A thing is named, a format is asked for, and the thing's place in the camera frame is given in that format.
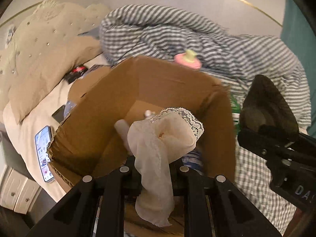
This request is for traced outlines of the beige tufted headboard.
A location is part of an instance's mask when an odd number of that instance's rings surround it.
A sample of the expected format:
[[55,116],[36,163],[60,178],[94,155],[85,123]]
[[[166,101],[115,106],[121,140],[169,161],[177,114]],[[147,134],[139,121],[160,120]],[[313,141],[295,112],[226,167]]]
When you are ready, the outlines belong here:
[[99,40],[84,33],[108,13],[103,4],[42,2],[1,50],[1,111],[10,104],[20,123],[66,73],[100,55]]

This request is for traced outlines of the dark tortoiseshell hair claw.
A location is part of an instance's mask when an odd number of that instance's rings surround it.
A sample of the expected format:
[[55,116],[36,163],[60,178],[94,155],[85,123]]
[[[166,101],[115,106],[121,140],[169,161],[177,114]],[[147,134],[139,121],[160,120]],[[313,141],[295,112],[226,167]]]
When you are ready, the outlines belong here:
[[239,117],[241,129],[281,141],[298,139],[296,118],[286,100],[265,75],[256,75]]

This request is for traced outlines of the smartphone lit screen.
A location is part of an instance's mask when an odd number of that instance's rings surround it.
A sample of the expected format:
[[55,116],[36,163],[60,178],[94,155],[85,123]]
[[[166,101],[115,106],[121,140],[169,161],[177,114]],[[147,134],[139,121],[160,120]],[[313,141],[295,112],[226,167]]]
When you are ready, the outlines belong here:
[[34,137],[36,155],[38,158],[40,171],[44,182],[48,183],[53,181],[54,176],[49,169],[50,158],[47,153],[48,146],[52,138],[52,132],[50,126],[45,126]]

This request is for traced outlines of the pink bottle yellow cap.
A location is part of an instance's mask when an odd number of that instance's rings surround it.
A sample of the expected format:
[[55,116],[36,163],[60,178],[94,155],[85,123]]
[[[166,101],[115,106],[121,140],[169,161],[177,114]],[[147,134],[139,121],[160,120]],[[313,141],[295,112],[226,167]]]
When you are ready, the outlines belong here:
[[187,49],[184,53],[176,54],[174,62],[194,70],[199,70],[202,66],[200,60],[197,58],[197,53],[191,49]]

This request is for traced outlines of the green white medicine box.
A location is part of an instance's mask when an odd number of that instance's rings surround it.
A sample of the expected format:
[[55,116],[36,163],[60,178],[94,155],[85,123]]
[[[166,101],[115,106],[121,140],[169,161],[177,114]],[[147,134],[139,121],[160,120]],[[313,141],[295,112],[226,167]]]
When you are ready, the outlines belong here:
[[240,131],[239,117],[241,113],[241,107],[232,94],[230,95],[230,104],[231,104],[233,124],[235,127],[235,131],[238,134]]

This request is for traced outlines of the black red packet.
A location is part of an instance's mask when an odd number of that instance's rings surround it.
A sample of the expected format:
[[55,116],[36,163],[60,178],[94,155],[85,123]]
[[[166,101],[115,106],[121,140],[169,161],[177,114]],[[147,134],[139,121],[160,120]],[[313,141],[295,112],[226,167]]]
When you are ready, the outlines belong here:
[[71,84],[74,82],[76,79],[80,78],[83,76],[86,72],[88,71],[88,68],[84,65],[79,65],[72,69],[70,72],[66,73],[64,75],[63,79],[68,83]]

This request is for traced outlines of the black phone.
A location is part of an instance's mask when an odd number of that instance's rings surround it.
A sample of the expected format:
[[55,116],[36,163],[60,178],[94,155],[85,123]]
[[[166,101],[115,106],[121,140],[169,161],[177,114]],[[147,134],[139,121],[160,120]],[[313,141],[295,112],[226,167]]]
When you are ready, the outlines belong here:
[[59,124],[64,120],[65,105],[59,107],[51,116]]

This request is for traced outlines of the clear jar blue label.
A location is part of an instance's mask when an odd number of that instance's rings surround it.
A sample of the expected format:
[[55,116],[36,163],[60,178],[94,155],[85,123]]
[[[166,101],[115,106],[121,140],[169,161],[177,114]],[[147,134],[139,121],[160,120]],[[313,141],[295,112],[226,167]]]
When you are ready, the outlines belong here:
[[187,166],[197,171],[200,175],[203,175],[203,162],[201,160],[201,152],[198,149],[194,149],[184,155],[182,157],[182,162],[184,166]]

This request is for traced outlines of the cream lace stocking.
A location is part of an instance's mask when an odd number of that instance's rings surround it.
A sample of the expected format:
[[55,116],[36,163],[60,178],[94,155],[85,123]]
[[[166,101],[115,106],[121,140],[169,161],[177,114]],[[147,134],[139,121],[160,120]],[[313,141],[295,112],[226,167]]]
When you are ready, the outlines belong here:
[[166,108],[131,125],[120,119],[114,128],[141,174],[138,216],[158,227],[170,226],[175,201],[169,165],[196,148],[204,133],[202,122],[185,108]]

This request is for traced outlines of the white drawer cabinet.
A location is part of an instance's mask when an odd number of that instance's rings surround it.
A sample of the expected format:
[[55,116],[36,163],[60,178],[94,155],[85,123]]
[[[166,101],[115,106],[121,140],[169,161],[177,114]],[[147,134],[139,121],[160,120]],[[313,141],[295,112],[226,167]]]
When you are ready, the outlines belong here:
[[1,207],[27,214],[40,191],[41,187],[34,180],[5,165],[1,172]]

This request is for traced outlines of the grey checkered bed sheet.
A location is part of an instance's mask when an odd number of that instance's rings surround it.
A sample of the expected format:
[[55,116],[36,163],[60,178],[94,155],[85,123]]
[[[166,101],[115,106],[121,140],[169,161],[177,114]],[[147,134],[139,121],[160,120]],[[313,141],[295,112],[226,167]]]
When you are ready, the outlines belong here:
[[236,142],[235,186],[283,235],[288,236],[295,227],[297,208],[273,192],[269,184],[272,176],[261,157],[242,148]]

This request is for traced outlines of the teal curtain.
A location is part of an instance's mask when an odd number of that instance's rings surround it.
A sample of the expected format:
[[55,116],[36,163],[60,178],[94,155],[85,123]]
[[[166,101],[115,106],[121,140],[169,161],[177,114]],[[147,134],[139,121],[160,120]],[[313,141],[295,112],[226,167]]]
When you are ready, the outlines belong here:
[[315,137],[315,34],[294,0],[285,0],[281,40],[298,57],[304,67],[312,107],[308,134]]

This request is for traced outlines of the brown cardboard box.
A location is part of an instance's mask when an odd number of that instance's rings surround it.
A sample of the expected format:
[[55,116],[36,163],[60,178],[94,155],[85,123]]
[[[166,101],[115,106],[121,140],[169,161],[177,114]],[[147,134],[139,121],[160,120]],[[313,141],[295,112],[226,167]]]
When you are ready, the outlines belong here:
[[[74,109],[55,131],[48,147],[50,167],[66,194],[85,176],[100,178],[126,164],[133,155],[114,124],[129,125],[166,108],[185,108],[204,126],[196,148],[201,152],[203,176],[235,175],[235,128],[229,93],[217,78],[156,58],[128,58],[112,69],[101,67],[76,80],[69,100]],[[133,195],[124,199],[124,232],[137,236],[185,236],[184,201],[174,196],[170,226],[158,227],[141,219],[135,203],[142,191],[135,169]]]

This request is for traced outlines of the grey checkered duvet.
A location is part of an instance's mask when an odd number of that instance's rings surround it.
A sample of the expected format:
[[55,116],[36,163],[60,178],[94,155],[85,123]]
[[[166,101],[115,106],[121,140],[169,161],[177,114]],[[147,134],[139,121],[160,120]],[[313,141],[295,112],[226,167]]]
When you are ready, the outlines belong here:
[[265,75],[278,88],[298,125],[311,124],[311,101],[304,67],[276,36],[232,35],[196,13],[159,5],[126,5],[109,12],[99,26],[107,62],[115,66],[138,55],[173,61],[192,50],[202,71],[230,87],[244,102],[256,75]]

